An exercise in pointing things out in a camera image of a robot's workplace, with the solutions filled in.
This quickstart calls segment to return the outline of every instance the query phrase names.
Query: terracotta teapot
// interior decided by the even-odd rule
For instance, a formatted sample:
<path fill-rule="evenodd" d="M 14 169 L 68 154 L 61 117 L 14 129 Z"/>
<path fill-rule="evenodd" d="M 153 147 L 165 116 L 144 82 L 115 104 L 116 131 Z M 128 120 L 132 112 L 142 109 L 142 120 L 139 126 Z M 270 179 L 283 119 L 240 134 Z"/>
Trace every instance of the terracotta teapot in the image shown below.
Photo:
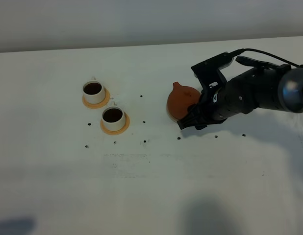
<path fill-rule="evenodd" d="M 178 82 L 173 84 L 173 90 L 167 101 L 167 111 L 169 116 L 178 121 L 187 115 L 187 108 L 196 104 L 201 93 L 193 87 L 182 86 Z"/>

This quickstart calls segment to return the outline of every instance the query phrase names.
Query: black cable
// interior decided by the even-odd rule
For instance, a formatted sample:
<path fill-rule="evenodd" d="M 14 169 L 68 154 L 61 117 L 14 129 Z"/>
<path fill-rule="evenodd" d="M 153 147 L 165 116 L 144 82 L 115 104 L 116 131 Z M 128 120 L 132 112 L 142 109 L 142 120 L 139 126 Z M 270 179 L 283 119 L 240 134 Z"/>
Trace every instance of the black cable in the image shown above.
<path fill-rule="evenodd" d="M 265 54 L 265 55 L 274 57 L 274 58 L 277 59 L 277 60 L 281 60 L 281 61 L 283 61 L 283 62 L 285 62 L 285 63 L 287 63 L 287 64 L 293 65 L 294 67 L 298 67 L 298 66 L 299 66 L 299 65 L 294 64 L 294 63 L 292 63 L 292 62 L 290 62 L 290 61 L 288 61 L 288 60 L 282 59 L 282 58 L 280 58 L 280 57 L 278 57 L 278 56 L 276 56 L 276 55 L 272 55 L 272 54 L 270 54 L 270 53 L 268 53 L 268 52 L 265 52 L 265 51 L 262 51 L 262 50 L 251 49 L 251 48 L 245 48 L 245 49 L 243 49 L 243 50 L 244 50 L 244 51 L 254 51 L 254 52 L 261 53 L 261 54 Z"/>

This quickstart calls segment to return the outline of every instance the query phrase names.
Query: gray wall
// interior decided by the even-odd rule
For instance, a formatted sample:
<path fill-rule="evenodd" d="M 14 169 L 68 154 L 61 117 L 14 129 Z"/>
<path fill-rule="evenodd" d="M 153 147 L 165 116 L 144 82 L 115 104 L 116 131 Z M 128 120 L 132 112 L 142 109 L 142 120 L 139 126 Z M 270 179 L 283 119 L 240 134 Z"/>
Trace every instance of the gray wall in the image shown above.
<path fill-rule="evenodd" d="M 303 0 L 0 0 L 0 51 L 303 35 Z"/>

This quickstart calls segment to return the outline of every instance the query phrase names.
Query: coffee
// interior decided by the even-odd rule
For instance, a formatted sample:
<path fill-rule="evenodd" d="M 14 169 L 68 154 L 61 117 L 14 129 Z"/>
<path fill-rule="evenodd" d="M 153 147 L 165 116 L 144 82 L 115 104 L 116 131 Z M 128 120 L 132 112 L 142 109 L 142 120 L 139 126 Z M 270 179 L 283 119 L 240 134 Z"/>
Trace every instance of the coffee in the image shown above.
<path fill-rule="evenodd" d="M 97 82 L 93 82 L 90 84 L 87 84 L 84 87 L 84 92 L 86 94 L 98 94 L 101 91 L 102 87 L 101 84 L 97 83 Z"/>
<path fill-rule="evenodd" d="M 121 117 L 122 111 L 119 109 L 109 109 L 102 116 L 106 122 L 116 122 L 119 121 Z"/>

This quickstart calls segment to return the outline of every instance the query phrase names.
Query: white table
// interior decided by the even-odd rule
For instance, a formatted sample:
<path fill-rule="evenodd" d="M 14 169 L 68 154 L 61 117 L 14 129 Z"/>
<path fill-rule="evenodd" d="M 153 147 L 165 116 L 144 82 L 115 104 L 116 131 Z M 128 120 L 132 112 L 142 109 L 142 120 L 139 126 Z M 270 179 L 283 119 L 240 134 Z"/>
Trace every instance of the white table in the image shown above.
<path fill-rule="evenodd" d="M 165 111 L 175 81 L 200 90 L 192 65 L 244 47 L 303 64 L 303 37 L 1 53 L 1 232 L 302 235 L 303 114 L 258 109 L 181 132 Z M 92 76 L 130 116 L 119 136 L 82 104 Z"/>

